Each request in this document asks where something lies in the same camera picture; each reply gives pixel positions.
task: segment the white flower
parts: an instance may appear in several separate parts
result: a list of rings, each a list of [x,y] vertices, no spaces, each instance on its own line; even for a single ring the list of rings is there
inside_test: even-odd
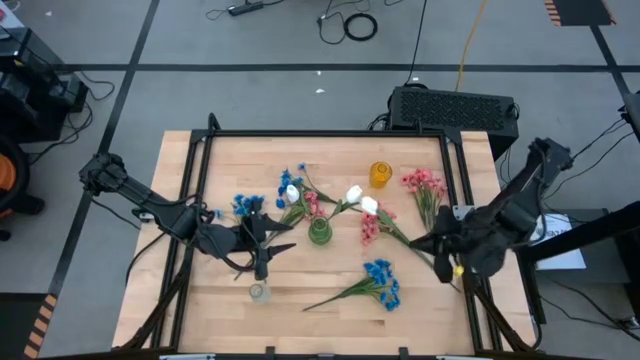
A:
[[[362,206],[362,210],[364,210],[369,215],[377,215],[378,213],[378,202],[374,199],[365,196],[360,200],[360,205]]]
[[[360,202],[360,196],[362,196],[362,189],[360,186],[352,186],[351,189],[347,191],[347,202],[350,204],[357,204]]]
[[[287,185],[287,199],[290,203],[294,203],[300,199],[300,191],[293,185]]]

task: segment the white paper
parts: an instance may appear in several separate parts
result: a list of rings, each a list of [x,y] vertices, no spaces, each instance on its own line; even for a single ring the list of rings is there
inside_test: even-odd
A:
[[[547,214],[545,215],[545,219],[547,220],[547,233],[542,242],[571,230],[569,218],[564,214]],[[531,235],[531,240],[538,239],[541,234],[542,221],[541,218],[538,217],[538,225]],[[580,249],[575,249],[552,258],[540,260],[536,264],[536,268],[538,270],[586,269],[587,266],[584,263]]]

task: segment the small glass vase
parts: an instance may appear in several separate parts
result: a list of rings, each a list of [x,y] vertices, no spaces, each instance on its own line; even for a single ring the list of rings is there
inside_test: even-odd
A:
[[[323,217],[317,217],[311,220],[309,226],[309,239],[316,245],[325,245],[331,240],[333,230],[329,225],[329,220]]]

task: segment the orange container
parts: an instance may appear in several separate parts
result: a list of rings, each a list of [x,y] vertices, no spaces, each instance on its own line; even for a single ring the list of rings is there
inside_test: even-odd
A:
[[[371,170],[369,170],[369,184],[373,188],[381,189],[387,184],[389,179],[391,179],[392,174],[391,166],[386,162],[379,161],[371,165]]]

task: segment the wooden table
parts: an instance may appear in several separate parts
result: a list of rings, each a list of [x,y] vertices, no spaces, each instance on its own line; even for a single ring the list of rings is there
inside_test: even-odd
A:
[[[178,197],[189,136],[183,131],[164,135],[152,188],[168,199]],[[464,133],[463,142],[474,201],[476,205],[486,204],[499,192],[487,136]],[[194,163],[190,194],[195,192],[200,153]],[[462,202],[452,146],[450,158]],[[368,187],[368,168],[376,161],[386,161],[394,172],[381,190]],[[397,223],[410,238],[423,235],[424,229],[413,200],[399,184],[400,176],[418,167],[443,173],[437,139],[215,138],[205,201],[209,208],[230,214],[234,195],[266,195],[265,211],[277,219],[281,213],[275,206],[279,175],[286,167],[295,173],[300,162],[307,163],[314,184],[334,199],[343,198],[350,186],[361,185],[365,195],[398,214]],[[129,172],[135,176],[135,169]],[[333,207],[328,204],[326,210],[330,213]],[[252,303],[248,289],[255,283],[253,274],[243,274],[234,281],[235,271],[196,251],[179,350],[264,353],[265,347],[275,346],[276,352],[282,354],[374,355],[397,354],[399,347],[408,347],[413,355],[472,354],[463,295],[440,284],[417,256],[387,235],[363,248],[360,216],[347,211],[332,219],[333,239],[325,247],[309,241],[306,221],[278,237],[274,244],[296,242],[297,246],[269,264],[269,304]],[[143,225],[136,251],[158,234],[154,224]],[[127,341],[155,306],[168,244],[168,240],[157,244],[133,268],[114,346]],[[246,261],[242,255],[234,255],[234,260]],[[378,257],[393,263],[400,281],[402,305],[396,311],[386,312],[373,299],[356,296],[301,312],[361,279],[363,262]],[[491,278],[491,285],[495,303],[506,319],[527,343],[533,343],[535,335],[513,253],[508,253],[504,268]],[[478,307],[488,348],[486,317],[479,303]],[[168,344],[173,314],[174,309],[170,308],[163,344]]]

